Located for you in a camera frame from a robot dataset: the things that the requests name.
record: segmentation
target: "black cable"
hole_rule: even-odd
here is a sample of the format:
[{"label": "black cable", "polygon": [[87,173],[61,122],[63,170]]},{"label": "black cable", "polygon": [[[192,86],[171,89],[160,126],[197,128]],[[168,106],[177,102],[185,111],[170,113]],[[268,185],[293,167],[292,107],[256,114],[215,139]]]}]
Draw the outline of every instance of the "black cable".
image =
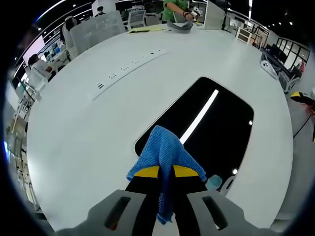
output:
[{"label": "black cable", "polygon": [[307,120],[305,121],[305,123],[302,125],[302,127],[299,129],[299,131],[296,132],[296,134],[293,136],[293,138],[295,138],[295,136],[301,131],[301,129],[303,129],[303,127],[306,125],[306,123],[309,121],[309,119],[311,118],[312,114],[310,114],[310,116],[307,118]]}]

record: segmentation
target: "window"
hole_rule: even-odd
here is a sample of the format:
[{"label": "window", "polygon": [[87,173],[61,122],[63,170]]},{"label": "window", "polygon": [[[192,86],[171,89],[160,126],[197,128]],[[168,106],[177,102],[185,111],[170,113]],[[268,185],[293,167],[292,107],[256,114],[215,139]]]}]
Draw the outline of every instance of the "window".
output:
[{"label": "window", "polygon": [[299,51],[299,46],[297,44],[293,44],[293,47],[292,47],[292,51],[295,52],[295,53],[298,53]]},{"label": "window", "polygon": [[286,40],[282,40],[282,43],[281,43],[281,46],[280,46],[281,51],[284,50],[285,44],[286,44]]},{"label": "window", "polygon": [[285,47],[284,51],[283,51],[286,55],[289,54],[290,50],[288,48]]},{"label": "window", "polygon": [[285,48],[290,50],[292,46],[292,42],[287,41]]},{"label": "window", "polygon": [[282,42],[282,39],[278,39],[278,42],[277,42],[277,47],[278,47],[278,48],[280,47],[281,42]]},{"label": "window", "polygon": [[302,61],[303,61],[302,58],[297,57],[297,59],[296,59],[296,61],[294,63],[294,66],[298,66]]},{"label": "window", "polygon": [[287,56],[284,66],[287,69],[290,69],[294,63],[295,58],[296,58],[296,54],[293,52],[290,52],[289,55]]},{"label": "window", "polygon": [[305,48],[302,48],[302,47],[301,47],[299,56],[300,56],[301,58],[303,58],[304,60],[307,60],[308,57],[309,57],[309,53],[310,53],[310,52],[309,52],[308,50],[306,50]]}]

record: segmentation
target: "green shirt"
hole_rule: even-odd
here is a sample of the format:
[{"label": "green shirt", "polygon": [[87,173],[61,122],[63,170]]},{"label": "green shirt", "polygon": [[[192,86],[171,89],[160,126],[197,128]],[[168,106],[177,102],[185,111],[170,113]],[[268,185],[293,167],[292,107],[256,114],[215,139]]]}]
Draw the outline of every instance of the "green shirt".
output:
[{"label": "green shirt", "polygon": [[173,11],[170,10],[169,8],[167,8],[167,6],[166,6],[170,2],[174,3],[179,8],[181,8],[182,10],[185,11],[187,9],[187,6],[188,6],[188,1],[187,0],[164,0],[164,2],[163,2],[164,11],[163,11],[162,20],[175,22],[175,19],[173,16]]}]

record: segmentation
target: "person's hand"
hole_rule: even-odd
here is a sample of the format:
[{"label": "person's hand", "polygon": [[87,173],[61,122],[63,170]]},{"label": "person's hand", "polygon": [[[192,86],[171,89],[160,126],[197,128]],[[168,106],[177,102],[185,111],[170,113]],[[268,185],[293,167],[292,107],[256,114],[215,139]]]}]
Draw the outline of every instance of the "person's hand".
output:
[{"label": "person's hand", "polygon": [[192,21],[194,19],[193,15],[189,12],[185,12],[184,16],[188,21]]}]

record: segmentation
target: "desk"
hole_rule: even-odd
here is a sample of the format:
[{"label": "desk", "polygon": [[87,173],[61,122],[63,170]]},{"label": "desk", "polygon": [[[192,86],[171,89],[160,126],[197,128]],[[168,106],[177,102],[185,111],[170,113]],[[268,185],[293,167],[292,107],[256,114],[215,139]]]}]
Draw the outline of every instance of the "desk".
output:
[{"label": "desk", "polygon": [[[169,53],[131,72],[95,101],[88,99],[91,83],[135,55],[157,49]],[[194,26],[189,34],[123,33],[69,63],[33,105],[27,137],[33,188],[51,226],[74,227],[92,206],[125,189],[126,175],[138,160],[136,140],[189,86],[207,76],[254,110],[248,148],[227,197],[249,222],[269,228],[289,184],[293,138],[282,88],[260,68],[260,56],[261,51],[227,32]],[[227,148],[237,134],[229,138]],[[162,228],[157,223],[156,228],[156,235],[176,232],[174,224]]]}]

